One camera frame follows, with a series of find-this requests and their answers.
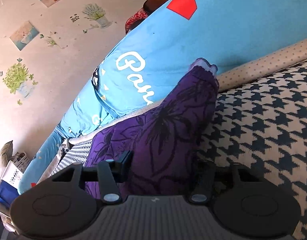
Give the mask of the purple floral garment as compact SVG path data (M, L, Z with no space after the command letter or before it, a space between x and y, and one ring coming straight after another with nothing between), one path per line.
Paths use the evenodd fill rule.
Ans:
M191 160L216 108L217 66L197 59L159 106L98 132L86 167L132 151L123 196L184 194Z

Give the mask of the houndstooth sofa seat cover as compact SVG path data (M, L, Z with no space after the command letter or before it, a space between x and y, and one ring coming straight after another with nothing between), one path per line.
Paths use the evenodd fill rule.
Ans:
M241 163L298 201L307 239L307 38L218 76L213 121L199 157Z

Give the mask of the white plastic basket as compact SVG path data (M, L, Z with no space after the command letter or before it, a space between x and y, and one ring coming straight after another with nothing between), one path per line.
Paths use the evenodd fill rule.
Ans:
M23 162L9 161L1 179L17 189L25 169Z

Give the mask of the blue storage box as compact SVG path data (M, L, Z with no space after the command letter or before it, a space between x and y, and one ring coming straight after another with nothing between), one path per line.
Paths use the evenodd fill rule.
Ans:
M0 182L0 203L10 208L12 202L19 196L15 187L2 180Z

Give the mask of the blue printed sofa back cover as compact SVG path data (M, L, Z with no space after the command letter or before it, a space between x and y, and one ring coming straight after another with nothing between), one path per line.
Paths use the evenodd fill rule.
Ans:
M164 98L194 60L215 64L221 88L307 57L307 0L170 0L104 58L25 170L37 183L63 140L87 135Z

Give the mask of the red patterned cloth on chair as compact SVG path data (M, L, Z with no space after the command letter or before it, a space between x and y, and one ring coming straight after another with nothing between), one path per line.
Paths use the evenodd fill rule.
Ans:
M140 23L143 22L148 17L148 13L141 8L133 16L131 16L125 23L125 33L128 34L129 31L135 29Z

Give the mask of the dark wooden chair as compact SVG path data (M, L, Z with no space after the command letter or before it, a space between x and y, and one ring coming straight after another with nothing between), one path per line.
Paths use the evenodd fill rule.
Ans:
M160 6L164 5L168 0L147 0L143 4L144 11L149 15L157 10Z

